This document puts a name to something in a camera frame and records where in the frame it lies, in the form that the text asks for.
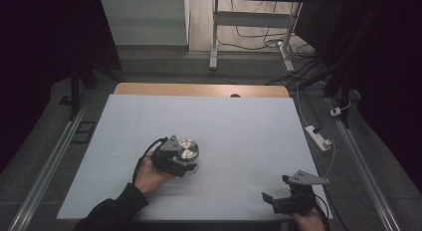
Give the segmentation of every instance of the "floor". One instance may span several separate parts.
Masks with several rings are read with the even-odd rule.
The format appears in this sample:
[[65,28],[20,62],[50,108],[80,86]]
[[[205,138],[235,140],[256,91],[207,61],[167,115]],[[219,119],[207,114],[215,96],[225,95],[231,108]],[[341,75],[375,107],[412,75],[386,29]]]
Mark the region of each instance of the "floor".
[[[237,2],[236,5],[239,9],[243,8]],[[257,4],[253,4],[248,8],[253,9],[256,6]],[[194,33],[204,28],[202,26],[191,27],[191,36],[194,37]],[[246,41],[246,44],[242,44],[242,46],[251,47],[260,46],[262,43],[261,40],[250,42],[247,39],[233,39],[232,41],[230,36],[235,37],[236,30],[232,31],[231,35],[229,32],[221,33],[221,31],[219,31],[219,38],[224,41],[227,40],[231,43]],[[262,30],[242,32],[260,34]],[[204,42],[210,41],[210,39],[199,37],[198,41]],[[264,53],[257,51],[243,53],[240,50],[230,52],[232,48],[227,48],[228,51],[219,55],[218,69],[210,71],[208,69],[209,53],[207,52],[209,44],[204,43],[201,46],[198,45],[195,49],[191,47],[190,52],[185,48],[172,47],[118,47],[123,66],[123,71],[118,72],[118,75],[128,82],[143,83],[264,85],[277,80],[271,83],[273,86],[285,86],[293,78],[288,77],[283,70],[280,54],[277,51],[272,52],[271,49]],[[296,68],[300,68],[307,61],[293,60],[293,63]],[[317,70],[318,67],[315,66],[311,73],[315,73]],[[93,91],[86,91],[82,88],[83,95],[88,92],[92,93],[87,111],[82,117],[82,122],[85,123],[98,122],[106,99],[116,86],[116,82],[104,74],[95,71],[95,75],[99,82],[97,87]],[[329,197],[329,206],[333,211],[333,219],[330,220],[331,230],[386,230],[379,218],[380,210],[374,206],[373,197],[368,194],[361,174],[351,158],[351,152],[340,135],[337,119],[330,117],[327,113],[332,108],[331,104],[336,104],[338,100],[323,96],[321,89],[324,82],[326,81],[314,84],[299,93],[295,90],[296,82],[294,82],[290,95],[297,108],[301,106],[302,115],[300,110],[298,110],[298,115],[304,118],[303,126],[306,126],[306,123],[321,124],[323,129],[320,133],[324,137],[334,140],[335,143],[335,159],[328,175],[331,185],[325,188]],[[43,165],[55,148],[57,140],[60,139],[69,124],[70,107],[60,103],[63,96],[70,95],[69,79],[56,83],[52,87],[51,94],[51,101],[33,131],[6,170],[0,174],[0,230],[6,230],[10,226]],[[358,97],[354,96],[349,107],[350,131],[401,230],[419,231],[422,229],[422,214],[420,212],[422,195],[388,148],[364,122],[356,109],[357,104]],[[27,230],[72,230],[75,226],[75,220],[57,220],[56,216],[87,150],[88,144],[81,141],[87,138],[84,133],[76,133],[72,136],[73,142],[67,147],[50,185],[42,195],[39,205],[35,207],[34,216],[28,224]],[[334,153],[319,152],[314,143],[308,137],[307,139],[316,168],[323,175],[327,172]],[[280,225],[268,227],[262,224],[248,225],[248,227],[216,224],[158,225],[156,227],[160,227],[159,230],[280,230]]]

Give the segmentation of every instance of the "power strip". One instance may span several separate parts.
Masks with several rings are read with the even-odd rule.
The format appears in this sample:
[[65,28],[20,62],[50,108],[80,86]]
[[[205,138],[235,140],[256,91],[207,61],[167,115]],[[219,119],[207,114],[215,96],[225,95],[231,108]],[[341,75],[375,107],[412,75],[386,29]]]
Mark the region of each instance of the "power strip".
[[329,139],[323,139],[319,132],[314,133],[315,127],[313,125],[305,127],[305,130],[308,132],[308,135],[314,140],[320,151],[327,151],[331,149],[331,141],[329,141]]

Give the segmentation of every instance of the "gray floor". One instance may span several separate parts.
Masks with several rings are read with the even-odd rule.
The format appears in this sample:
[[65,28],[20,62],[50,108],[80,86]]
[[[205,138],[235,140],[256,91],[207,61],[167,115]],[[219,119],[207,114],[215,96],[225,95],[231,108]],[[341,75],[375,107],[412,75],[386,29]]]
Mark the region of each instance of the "gray floor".
[[[217,71],[208,70],[207,53],[189,53],[174,48],[120,47],[119,54],[123,72],[119,73],[129,82],[145,83],[188,83],[188,84],[239,84],[263,85],[285,75],[278,54],[221,54]],[[299,67],[305,61],[294,61]],[[116,82],[96,72],[99,85],[94,90],[83,121],[97,122],[101,116],[107,96],[112,93]],[[327,113],[330,109],[321,93],[322,85],[314,85],[300,93],[300,103],[306,122],[323,124],[321,134],[334,140],[336,154],[327,178],[331,185],[326,187],[330,197],[329,205],[334,218],[330,221],[331,230],[384,230],[371,198],[350,158],[335,120]],[[69,106],[60,106],[62,96],[70,93],[69,80],[61,81],[52,88],[52,98],[37,125],[23,143],[18,154],[0,176],[0,230],[6,230],[31,188],[50,152],[68,123]],[[291,97],[298,104],[295,91]],[[402,230],[421,230],[420,207],[422,196],[407,177],[402,167],[368,127],[356,110],[357,101],[350,106],[351,131],[382,188]],[[74,140],[84,139],[83,134]],[[310,151],[320,175],[324,175],[332,158],[332,152],[321,153],[311,140]],[[32,217],[28,230],[72,230],[75,221],[57,220],[57,213],[63,204],[81,163],[86,144],[71,143],[47,192]],[[253,226],[250,230],[263,227]],[[190,227],[190,230],[223,230],[222,226]]]

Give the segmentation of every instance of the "human hand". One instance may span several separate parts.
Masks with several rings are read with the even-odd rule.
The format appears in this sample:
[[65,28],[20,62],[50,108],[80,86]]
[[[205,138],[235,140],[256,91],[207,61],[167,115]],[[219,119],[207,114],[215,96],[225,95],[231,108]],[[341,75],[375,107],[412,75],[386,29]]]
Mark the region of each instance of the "human hand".
[[322,217],[315,208],[305,216],[300,213],[292,213],[291,216],[296,221],[300,231],[325,231]]
[[154,191],[162,182],[174,177],[171,174],[158,171],[151,161],[151,154],[152,151],[150,151],[143,159],[142,165],[137,172],[136,180],[134,182],[134,186],[136,186],[143,194]]

